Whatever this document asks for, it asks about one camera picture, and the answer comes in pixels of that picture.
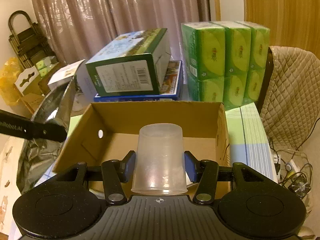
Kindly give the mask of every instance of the translucent plastic cup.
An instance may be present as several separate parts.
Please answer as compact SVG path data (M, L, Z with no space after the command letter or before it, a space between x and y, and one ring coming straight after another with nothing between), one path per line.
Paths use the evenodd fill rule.
M180 126L156 123L140 129L131 190L145 195L187 192Z

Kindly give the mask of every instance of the barcode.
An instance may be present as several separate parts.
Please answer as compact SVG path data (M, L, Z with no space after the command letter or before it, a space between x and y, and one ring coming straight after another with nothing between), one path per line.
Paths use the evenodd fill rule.
M149 84L148 76L145 68L137 68L140 84Z
M194 76L196 76L197 77L197 69L196 68L194 68L193 66L189 66L189 69L190 69L190 72L194 75Z

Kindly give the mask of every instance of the beige quilted fabric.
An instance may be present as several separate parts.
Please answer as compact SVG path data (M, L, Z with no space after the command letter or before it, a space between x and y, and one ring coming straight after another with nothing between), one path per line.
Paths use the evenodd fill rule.
M274 70L260 116L277 145L297 149L319 114L320 60L299 48L270 48Z

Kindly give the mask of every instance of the brown curtain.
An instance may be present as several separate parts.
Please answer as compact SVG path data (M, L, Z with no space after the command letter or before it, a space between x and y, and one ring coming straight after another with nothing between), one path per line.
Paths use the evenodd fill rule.
M32 0L52 49L67 64L89 59L122 33L168 28L182 59L180 24L210 19L209 0Z

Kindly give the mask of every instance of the curtain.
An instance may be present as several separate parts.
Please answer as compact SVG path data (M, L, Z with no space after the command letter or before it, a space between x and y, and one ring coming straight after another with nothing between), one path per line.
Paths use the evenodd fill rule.
M210 19L209 0L32 0L60 61L89 59L122 33L168 28L172 58L182 59L180 24Z

